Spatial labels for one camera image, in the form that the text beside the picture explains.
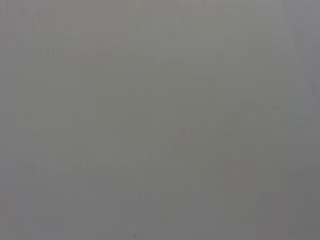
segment gray surface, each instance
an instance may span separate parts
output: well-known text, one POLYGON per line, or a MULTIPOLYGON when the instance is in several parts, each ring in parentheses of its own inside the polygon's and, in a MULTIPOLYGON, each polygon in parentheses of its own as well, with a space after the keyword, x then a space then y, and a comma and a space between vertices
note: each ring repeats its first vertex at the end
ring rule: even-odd
POLYGON ((1 0, 0 239, 319 239, 317 8, 1 0))

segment gray wall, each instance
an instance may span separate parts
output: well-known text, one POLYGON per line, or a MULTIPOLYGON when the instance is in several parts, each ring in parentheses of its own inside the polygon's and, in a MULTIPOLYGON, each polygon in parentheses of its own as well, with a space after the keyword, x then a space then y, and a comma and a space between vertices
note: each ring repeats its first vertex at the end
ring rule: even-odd
POLYGON ((1 0, 0 239, 318 239, 317 9, 1 0))

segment gray background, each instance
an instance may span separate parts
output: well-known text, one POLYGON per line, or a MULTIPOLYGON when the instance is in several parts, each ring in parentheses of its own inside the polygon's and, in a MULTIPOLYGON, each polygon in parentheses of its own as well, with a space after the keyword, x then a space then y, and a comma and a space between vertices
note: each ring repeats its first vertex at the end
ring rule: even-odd
POLYGON ((319 239, 319 11, 1 0, 0 239, 319 239))

